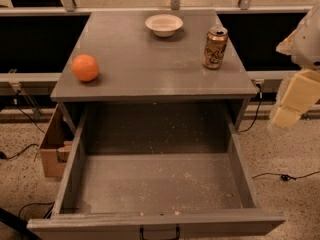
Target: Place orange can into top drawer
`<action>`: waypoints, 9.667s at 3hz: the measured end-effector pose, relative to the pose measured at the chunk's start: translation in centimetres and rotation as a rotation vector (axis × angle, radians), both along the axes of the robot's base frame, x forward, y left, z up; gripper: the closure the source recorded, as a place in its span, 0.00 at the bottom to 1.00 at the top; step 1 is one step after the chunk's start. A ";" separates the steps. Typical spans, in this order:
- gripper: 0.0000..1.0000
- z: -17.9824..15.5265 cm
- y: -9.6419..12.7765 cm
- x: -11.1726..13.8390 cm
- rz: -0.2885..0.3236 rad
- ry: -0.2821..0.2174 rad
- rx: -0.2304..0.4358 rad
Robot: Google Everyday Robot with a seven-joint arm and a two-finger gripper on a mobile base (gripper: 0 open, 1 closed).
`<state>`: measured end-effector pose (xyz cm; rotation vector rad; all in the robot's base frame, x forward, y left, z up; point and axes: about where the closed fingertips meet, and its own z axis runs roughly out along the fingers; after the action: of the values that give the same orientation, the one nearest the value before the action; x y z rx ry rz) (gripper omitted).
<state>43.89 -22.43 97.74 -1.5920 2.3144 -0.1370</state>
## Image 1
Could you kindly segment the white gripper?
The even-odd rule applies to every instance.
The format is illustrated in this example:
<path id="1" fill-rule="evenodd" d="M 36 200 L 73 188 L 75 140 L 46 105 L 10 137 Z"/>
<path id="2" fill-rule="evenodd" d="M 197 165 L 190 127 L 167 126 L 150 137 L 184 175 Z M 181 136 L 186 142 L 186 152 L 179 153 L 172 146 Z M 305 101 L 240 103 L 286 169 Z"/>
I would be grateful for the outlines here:
<path id="1" fill-rule="evenodd" d="M 291 55 L 300 67 L 309 68 L 285 78 L 278 89 L 268 130 L 286 133 L 320 100 L 320 2 L 317 2 L 276 51 Z"/>

